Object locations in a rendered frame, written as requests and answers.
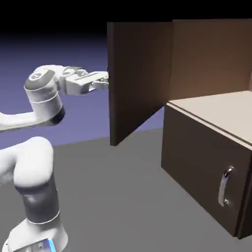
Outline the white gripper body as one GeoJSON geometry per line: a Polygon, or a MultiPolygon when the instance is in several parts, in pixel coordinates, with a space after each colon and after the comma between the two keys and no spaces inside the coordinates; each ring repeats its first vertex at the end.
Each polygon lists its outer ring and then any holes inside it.
{"type": "Polygon", "coordinates": [[[70,75],[65,79],[67,95],[85,95],[92,91],[92,82],[100,78],[107,77],[107,71],[94,71],[88,74],[78,76],[77,74],[70,75]]]}

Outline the tall brown cabinet door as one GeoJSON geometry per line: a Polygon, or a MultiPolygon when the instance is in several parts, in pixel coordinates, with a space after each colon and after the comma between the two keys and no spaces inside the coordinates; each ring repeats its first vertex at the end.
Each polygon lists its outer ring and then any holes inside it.
{"type": "Polygon", "coordinates": [[[107,23],[110,144],[117,146],[168,100],[172,22],[107,23]]]}

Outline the dark brown wooden cabinet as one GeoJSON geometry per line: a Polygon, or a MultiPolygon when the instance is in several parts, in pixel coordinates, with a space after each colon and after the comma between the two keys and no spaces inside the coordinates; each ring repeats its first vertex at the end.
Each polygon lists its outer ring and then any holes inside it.
{"type": "Polygon", "coordinates": [[[252,19],[174,21],[166,105],[252,150],[252,19]]]}

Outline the short brown cabinet door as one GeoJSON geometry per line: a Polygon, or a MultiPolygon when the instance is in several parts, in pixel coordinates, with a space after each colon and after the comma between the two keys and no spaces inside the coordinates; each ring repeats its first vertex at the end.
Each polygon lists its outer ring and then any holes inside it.
{"type": "Polygon", "coordinates": [[[252,235],[252,150],[166,105],[161,166],[231,236],[252,235]],[[230,165],[222,207],[220,181],[230,165]]]}

